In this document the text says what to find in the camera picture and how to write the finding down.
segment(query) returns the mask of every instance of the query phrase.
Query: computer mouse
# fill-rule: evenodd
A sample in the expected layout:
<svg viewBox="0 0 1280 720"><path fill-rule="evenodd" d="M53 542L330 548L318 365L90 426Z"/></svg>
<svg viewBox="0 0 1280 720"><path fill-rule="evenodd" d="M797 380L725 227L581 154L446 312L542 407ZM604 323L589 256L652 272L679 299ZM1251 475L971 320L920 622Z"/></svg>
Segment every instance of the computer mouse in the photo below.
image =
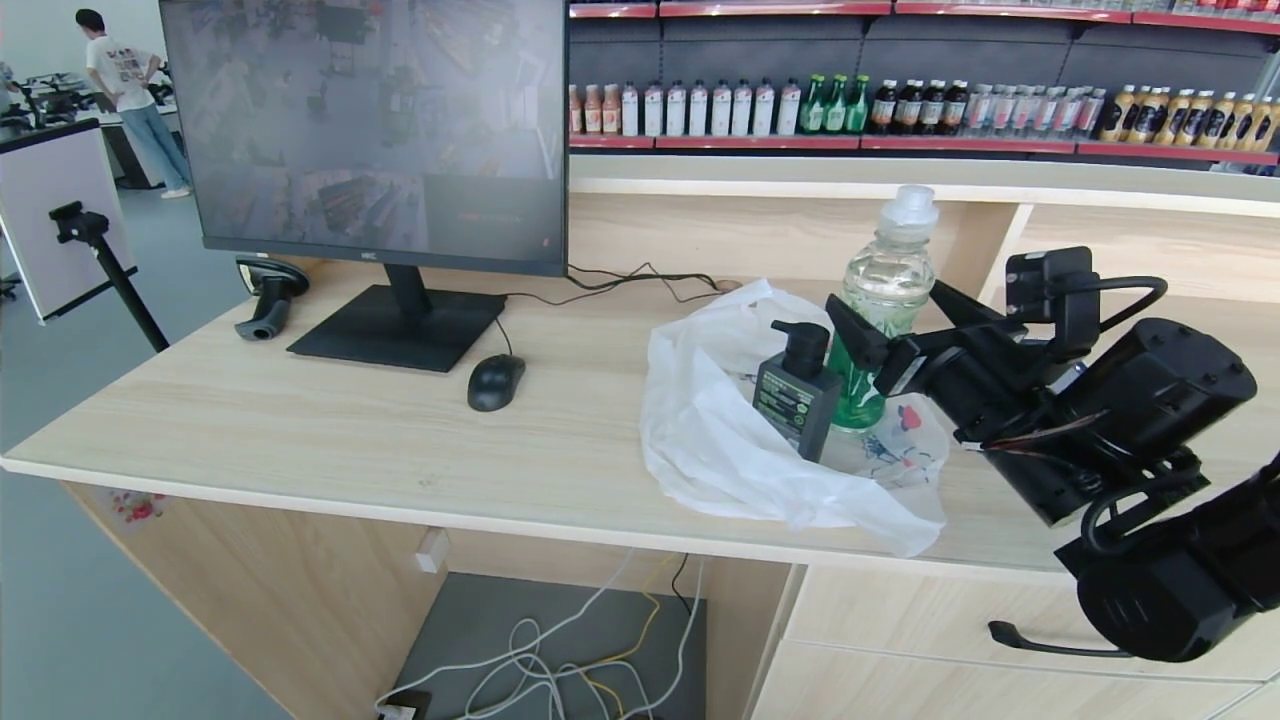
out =
<svg viewBox="0 0 1280 720"><path fill-rule="evenodd" d="M525 377L525 361L515 355L485 357L471 373L467 405L480 413L493 413L511 405L516 386Z"/></svg>

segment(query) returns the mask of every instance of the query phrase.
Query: monitor stand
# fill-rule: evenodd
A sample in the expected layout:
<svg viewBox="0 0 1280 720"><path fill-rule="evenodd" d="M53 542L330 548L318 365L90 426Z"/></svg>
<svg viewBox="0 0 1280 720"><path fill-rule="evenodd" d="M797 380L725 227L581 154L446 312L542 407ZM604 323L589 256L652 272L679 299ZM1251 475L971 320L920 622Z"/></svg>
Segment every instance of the monitor stand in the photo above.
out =
<svg viewBox="0 0 1280 720"><path fill-rule="evenodd" d="M392 284L371 286L289 352L448 373L489 325L507 297L426 290L411 265L385 265Z"/></svg>

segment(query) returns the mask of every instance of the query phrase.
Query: computer monitor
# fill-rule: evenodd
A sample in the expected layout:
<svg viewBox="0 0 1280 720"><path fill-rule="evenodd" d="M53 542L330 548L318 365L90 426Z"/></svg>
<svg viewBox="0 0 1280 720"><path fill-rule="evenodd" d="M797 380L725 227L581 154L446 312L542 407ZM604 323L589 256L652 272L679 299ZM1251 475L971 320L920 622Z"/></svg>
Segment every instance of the computer monitor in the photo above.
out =
<svg viewBox="0 0 1280 720"><path fill-rule="evenodd" d="M161 0L205 246L364 260L291 351L449 370L506 297L420 266L563 275L563 0Z"/></svg>

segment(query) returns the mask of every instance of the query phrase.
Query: white plastic bag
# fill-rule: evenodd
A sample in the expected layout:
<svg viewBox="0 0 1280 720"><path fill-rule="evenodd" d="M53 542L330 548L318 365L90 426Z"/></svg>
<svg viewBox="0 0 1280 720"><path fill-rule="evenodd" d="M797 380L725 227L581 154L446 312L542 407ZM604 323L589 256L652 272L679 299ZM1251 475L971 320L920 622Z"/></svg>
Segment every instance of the white plastic bag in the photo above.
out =
<svg viewBox="0 0 1280 720"><path fill-rule="evenodd" d="M946 433L923 400L892 398L865 446L842 445L844 433L827 442L823 462L860 475L801 460L749 400L760 363L786 345L769 327L780 319L831 328L822 309L762 279L653 331L640 413L645 465L663 492L708 515L792 529L856 525L896 555L918 555L945 523L937 473Z"/></svg>

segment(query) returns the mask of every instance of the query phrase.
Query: whiteboard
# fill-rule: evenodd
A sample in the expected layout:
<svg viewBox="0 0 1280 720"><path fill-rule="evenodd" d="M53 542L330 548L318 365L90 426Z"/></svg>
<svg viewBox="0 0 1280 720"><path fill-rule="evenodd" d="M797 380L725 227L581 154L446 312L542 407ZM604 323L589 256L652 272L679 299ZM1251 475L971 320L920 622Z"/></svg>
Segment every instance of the whiteboard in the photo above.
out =
<svg viewBox="0 0 1280 720"><path fill-rule="evenodd" d="M124 237L120 199L97 120L24 135L0 143L0 233L18 265L40 323L110 288L83 242L58 242L49 211L81 201L111 223L106 243L127 273L136 270Z"/></svg>

